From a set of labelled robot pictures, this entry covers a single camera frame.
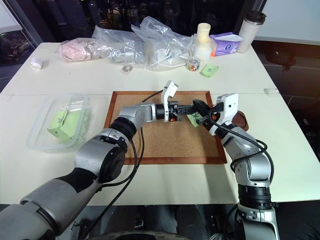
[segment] clear plastic container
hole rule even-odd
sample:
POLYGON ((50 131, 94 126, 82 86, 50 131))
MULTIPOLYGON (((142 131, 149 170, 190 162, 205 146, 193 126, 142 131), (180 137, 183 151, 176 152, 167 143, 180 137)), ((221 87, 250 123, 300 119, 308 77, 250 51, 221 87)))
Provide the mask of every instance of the clear plastic container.
POLYGON ((89 126, 92 107, 86 94, 59 94, 49 96, 43 103, 40 113, 27 138, 28 148, 53 152, 71 150, 85 140, 89 126), (72 122, 74 134, 67 140, 62 140, 48 131, 57 112, 67 110, 68 113, 77 112, 77 118, 72 122))

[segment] white roll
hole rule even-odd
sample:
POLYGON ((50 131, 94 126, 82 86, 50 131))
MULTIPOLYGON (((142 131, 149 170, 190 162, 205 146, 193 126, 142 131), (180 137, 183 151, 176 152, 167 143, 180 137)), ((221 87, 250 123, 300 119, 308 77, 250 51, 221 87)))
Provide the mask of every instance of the white roll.
POLYGON ((44 65, 44 61, 38 57, 34 57, 31 60, 30 66, 34 70, 41 70, 44 65))

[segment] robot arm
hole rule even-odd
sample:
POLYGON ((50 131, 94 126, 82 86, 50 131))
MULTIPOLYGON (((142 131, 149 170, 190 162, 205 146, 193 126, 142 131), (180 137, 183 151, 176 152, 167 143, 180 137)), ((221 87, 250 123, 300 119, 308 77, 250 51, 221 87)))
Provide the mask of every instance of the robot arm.
MULTIPOLYGON (((145 122, 157 119, 175 121, 179 114, 198 111, 203 116, 199 123, 210 134, 221 138, 227 153, 236 163, 238 212, 241 217, 236 225, 236 239, 278 240, 276 215, 269 190, 272 178, 270 162, 262 154, 237 161, 240 157, 257 153, 259 148, 212 124, 208 116, 210 108, 202 101, 194 100, 193 105, 183 106, 168 102, 168 97, 173 97, 177 87, 171 81, 167 83, 161 95, 162 104, 143 102, 124 107, 109 128, 79 149, 75 168, 70 174, 50 180, 25 196, 20 204, 3 210, 0 213, 0 239, 54 239, 74 221, 103 183, 119 176, 130 141, 145 122)), ((218 124, 256 141, 230 122, 238 110, 237 95, 221 96, 217 103, 214 114, 218 124)))
POLYGON ((164 119, 168 97, 177 87, 169 81, 163 104, 125 106, 109 128, 87 141, 75 156, 73 171, 52 179, 25 196, 20 204, 0 213, 0 239, 54 239, 74 221, 102 184, 121 173, 125 153, 137 130, 146 122, 164 119))
POLYGON ((212 113, 217 124, 212 125, 213 121, 207 118, 204 118, 204 121, 207 127, 210 127, 207 128, 209 133, 221 139, 226 152, 232 158, 231 168, 234 170, 238 184, 237 209, 240 220, 235 225, 235 239, 279 240, 276 212, 272 207, 269 188, 273 178, 272 161, 263 154, 258 154, 260 149, 257 147, 258 143, 255 138, 231 123, 238 111, 238 94, 220 96, 213 109, 216 110, 212 113))

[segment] plastic bag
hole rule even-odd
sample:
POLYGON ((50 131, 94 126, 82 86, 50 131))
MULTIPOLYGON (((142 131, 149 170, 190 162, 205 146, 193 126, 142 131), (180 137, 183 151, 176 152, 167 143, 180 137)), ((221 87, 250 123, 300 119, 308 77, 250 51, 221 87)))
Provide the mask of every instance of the plastic bag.
POLYGON ((192 50, 193 37, 175 33, 168 26, 147 16, 140 28, 131 25, 131 29, 147 45, 147 68, 162 71, 186 64, 192 50))
POLYGON ((59 57, 65 62, 88 61, 95 58, 95 40, 75 38, 62 42, 58 47, 59 57))
POLYGON ((92 38, 95 39, 95 55, 135 68, 145 66, 145 43, 134 32, 96 26, 92 38))

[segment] purple tissue box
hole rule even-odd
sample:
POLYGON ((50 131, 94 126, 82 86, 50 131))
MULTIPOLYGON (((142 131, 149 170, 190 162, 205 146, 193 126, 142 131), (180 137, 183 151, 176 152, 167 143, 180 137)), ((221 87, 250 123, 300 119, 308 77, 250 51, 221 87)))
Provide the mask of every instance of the purple tissue box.
POLYGON ((212 39, 212 52, 214 53, 211 55, 212 57, 234 54, 237 51, 240 41, 243 40, 242 37, 235 35, 233 32, 210 35, 210 38, 212 39))

